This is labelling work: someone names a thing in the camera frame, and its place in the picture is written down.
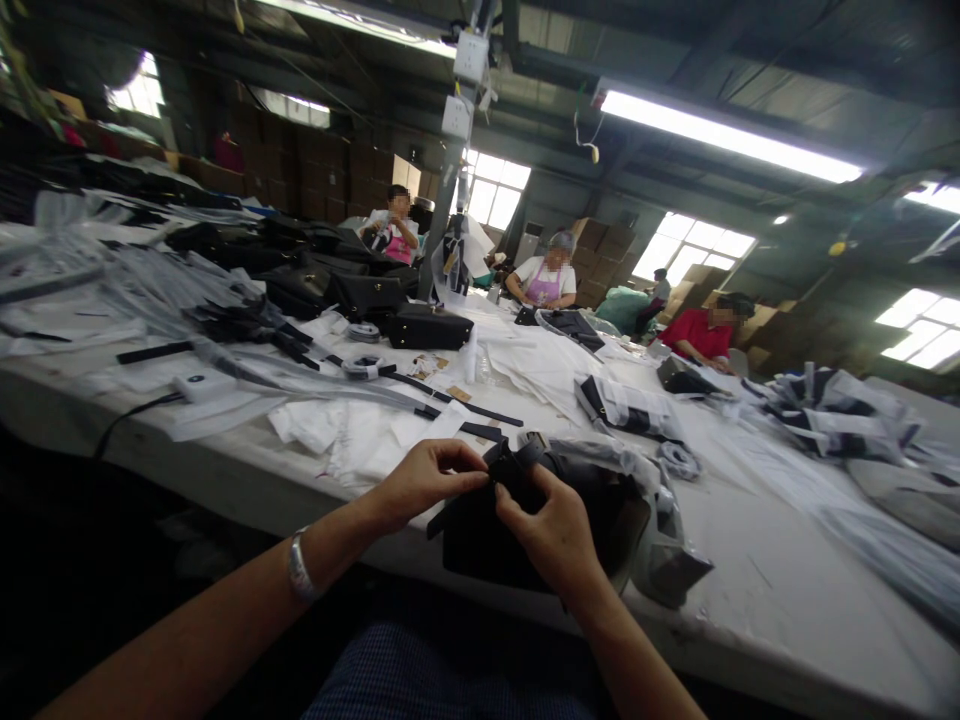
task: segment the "red shirt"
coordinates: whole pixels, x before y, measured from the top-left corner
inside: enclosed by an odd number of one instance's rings
[[[689,357],[682,350],[677,350],[677,343],[681,340],[693,345],[704,357],[730,357],[733,328],[728,325],[710,327],[708,313],[709,311],[703,308],[684,310],[680,317],[660,333],[658,339],[680,357]]]

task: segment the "pink apron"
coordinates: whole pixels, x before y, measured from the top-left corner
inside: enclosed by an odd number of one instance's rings
[[[540,279],[540,273],[546,266],[546,260],[540,263],[540,269],[537,270],[536,277],[530,281],[530,287],[527,288],[525,293],[537,305],[546,305],[548,302],[560,299],[560,281],[563,277],[563,268],[557,271],[557,279],[554,282],[549,282]]]
[[[397,230],[393,225],[390,226],[390,233],[390,244],[387,245],[387,248],[383,251],[383,254],[387,257],[392,257],[394,260],[399,260],[400,262],[405,262],[407,265],[409,265],[412,260],[410,257],[410,246],[407,245],[407,242],[403,239],[403,235],[401,235],[400,231]]]

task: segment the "ceiling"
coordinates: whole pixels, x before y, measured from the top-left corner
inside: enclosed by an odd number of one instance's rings
[[[470,6],[467,0],[353,4],[436,35],[463,21]],[[82,0],[69,10],[59,5],[50,17],[114,40],[153,43],[148,49],[155,54],[184,59],[194,52],[202,57],[193,56],[198,65],[217,66],[253,84],[270,77],[265,68],[274,72],[275,84],[296,77],[300,95],[347,112],[358,123],[435,132],[436,124],[424,126],[414,111],[438,118],[453,87],[446,58],[253,0],[239,5],[244,35],[235,25],[233,0],[140,0],[132,12],[118,11],[118,5]],[[922,250],[954,219],[899,199],[923,177],[949,181],[960,172],[960,18],[952,3],[502,0],[500,5],[502,22],[493,34],[501,62],[492,72],[499,100],[490,129],[554,153],[555,164],[593,188],[594,204],[605,191],[629,192],[632,183],[654,182],[761,217],[790,213],[831,241],[848,232],[852,239],[875,243],[892,263]],[[176,43],[153,37],[156,28],[148,22],[168,24]],[[589,104],[601,76],[865,158],[870,172],[854,183],[831,185],[613,117],[605,118],[597,133],[601,163],[591,166],[584,162],[589,155],[573,142],[572,119],[579,106],[584,134],[596,131],[601,116]],[[587,203],[572,212],[590,210]],[[937,262],[958,269],[956,257],[950,251]]]

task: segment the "long table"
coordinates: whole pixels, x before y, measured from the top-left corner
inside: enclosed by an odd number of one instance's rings
[[[543,337],[536,333],[546,331],[524,332],[536,346]],[[115,364],[118,352],[134,347],[142,344],[124,341],[0,361],[0,421],[39,447],[89,456],[111,419],[156,395],[114,389],[90,397],[81,389],[80,379]],[[650,367],[617,359],[606,365],[625,383],[662,392]],[[576,432],[584,427],[503,384],[477,382],[465,389],[473,402],[522,418],[525,429]],[[677,403],[676,411],[705,466],[696,482],[676,483],[683,523],[689,540],[716,569],[690,591],[678,611],[644,597],[632,583],[623,594],[667,661],[680,671],[813,717],[955,716],[956,648],[847,548],[828,538],[813,517],[788,502],[770,473],[752,465],[744,448],[756,446],[755,435],[693,403]],[[265,417],[201,440],[174,443],[161,429],[173,412],[157,408],[121,424],[109,461],[226,518],[278,536],[365,489],[362,482],[345,486],[323,472],[321,458],[299,443],[282,443]],[[515,434],[514,428],[502,427]],[[458,437],[485,450],[473,436]],[[358,437],[357,442],[371,448],[388,444],[386,435]],[[857,496],[842,471],[785,446],[776,452],[787,472],[819,473],[851,498]],[[395,455],[382,457],[393,462]],[[390,467],[381,468],[382,473]],[[577,632],[555,597],[445,571],[441,542],[425,539],[426,521],[417,518],[381,539],[363,561]]]

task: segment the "hand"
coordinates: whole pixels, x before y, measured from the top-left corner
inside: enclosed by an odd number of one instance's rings
[[[370,504],[385,533],[397,532],[438,502],[485,485],[486,469],[483,458],[462,440],[424,440],[361,500]]]
[[[530,479],[547,496],[546,505],[529,515],[497,483],[497,516],[527,551],[530,562],[560,598],[573,606],[579,593],[606,582],[590,534],[583,500],[543,465],[534,465]]]

